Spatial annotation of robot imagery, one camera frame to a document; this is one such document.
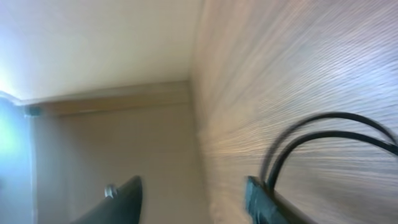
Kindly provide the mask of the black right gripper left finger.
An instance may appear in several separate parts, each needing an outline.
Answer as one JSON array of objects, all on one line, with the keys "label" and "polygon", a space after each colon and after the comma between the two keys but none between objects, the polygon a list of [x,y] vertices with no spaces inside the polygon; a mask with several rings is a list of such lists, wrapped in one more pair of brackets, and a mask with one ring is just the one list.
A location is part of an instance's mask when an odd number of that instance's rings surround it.
[{"label": "black right gripper left finger", "polygon": [[142,201],[142,179],[137,175],[73,224],[139,224]]}]

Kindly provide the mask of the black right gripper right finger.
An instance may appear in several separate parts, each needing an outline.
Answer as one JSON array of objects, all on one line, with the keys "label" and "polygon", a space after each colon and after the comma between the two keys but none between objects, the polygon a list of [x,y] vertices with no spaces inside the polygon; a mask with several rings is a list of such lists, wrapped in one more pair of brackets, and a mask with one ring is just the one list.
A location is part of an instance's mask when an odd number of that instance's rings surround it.
[{"label": "black right gripper right finger", "polygon": [[247,177],[244,199],[253,224],[315,224],[285,198],[271,193],[258,177]]}]

